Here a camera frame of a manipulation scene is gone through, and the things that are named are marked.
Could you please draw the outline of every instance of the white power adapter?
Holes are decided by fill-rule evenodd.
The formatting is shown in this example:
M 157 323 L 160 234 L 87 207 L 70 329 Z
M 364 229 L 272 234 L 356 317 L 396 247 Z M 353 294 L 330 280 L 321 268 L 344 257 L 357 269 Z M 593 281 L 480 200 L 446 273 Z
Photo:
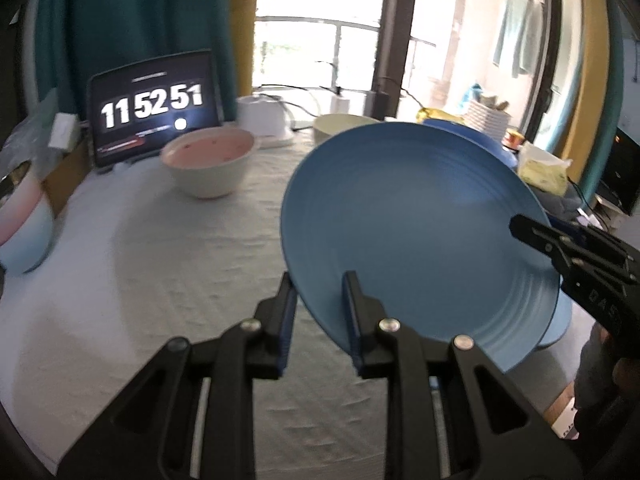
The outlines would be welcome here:
M 80 123 L 75 114 L 59 112 L 53 120 L 51 128 L 50 148 L 57 148 L 63 152 L 71 153 L 80 138 Z

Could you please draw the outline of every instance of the hanging towel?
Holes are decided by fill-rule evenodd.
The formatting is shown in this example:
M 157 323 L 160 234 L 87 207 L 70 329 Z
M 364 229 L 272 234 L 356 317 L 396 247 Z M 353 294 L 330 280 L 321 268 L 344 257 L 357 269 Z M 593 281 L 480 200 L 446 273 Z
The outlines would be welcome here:
M 542 40 L 542 23 L 544 7 L 532 0 L 529 14 L 526 17 L 522 46 L 520 48 L 520 73 L 533 74 L 538 64 L 538 54 Z
M 534 6 L 533 0 L 505 0 L 500 12 L 500 27 L 495 41 L 494 65 L 511 74 L 520 75 L 522 47 Z

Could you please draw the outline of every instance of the cream bowl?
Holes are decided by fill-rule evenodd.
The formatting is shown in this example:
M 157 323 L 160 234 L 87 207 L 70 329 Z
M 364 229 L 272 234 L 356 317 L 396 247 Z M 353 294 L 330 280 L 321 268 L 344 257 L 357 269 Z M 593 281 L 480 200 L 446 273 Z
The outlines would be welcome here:
M 196 198 L 216 198 L 236 190 L 258 142 L 232 126 L 195 130 L 169 142 L 160 154 L 177 186 Z
M 365 124 L 376 124 L 380 121 L 372 119 L 371 117 L 364 117 L 360 115 L 351 114 L 327 114 L 321 115 L 314 120 L 314 142 L 316 146 L 325 142 L 334 135 L 351 130 L 357 126 L 364 126 Z

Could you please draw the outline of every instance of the stack of white plates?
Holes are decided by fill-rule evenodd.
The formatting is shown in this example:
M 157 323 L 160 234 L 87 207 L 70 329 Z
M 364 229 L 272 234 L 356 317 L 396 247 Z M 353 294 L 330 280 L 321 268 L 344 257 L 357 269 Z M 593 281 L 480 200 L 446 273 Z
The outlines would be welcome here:
M 501 142 L 509 126 L 509 119 L 511 116 L 506 112 L 488 108 L 478 101 L 471 101 L 465 115 L 465 124 Z

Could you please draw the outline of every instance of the tablet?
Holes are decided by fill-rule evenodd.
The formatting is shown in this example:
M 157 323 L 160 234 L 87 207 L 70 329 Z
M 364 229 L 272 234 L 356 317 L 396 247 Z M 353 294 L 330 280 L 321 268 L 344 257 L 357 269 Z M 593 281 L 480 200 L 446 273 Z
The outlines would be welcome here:
M 97 74 L 87 95 L 98 170 L 155 155 L 175 137 L 223 121 L 210 50 L 156 57 Z

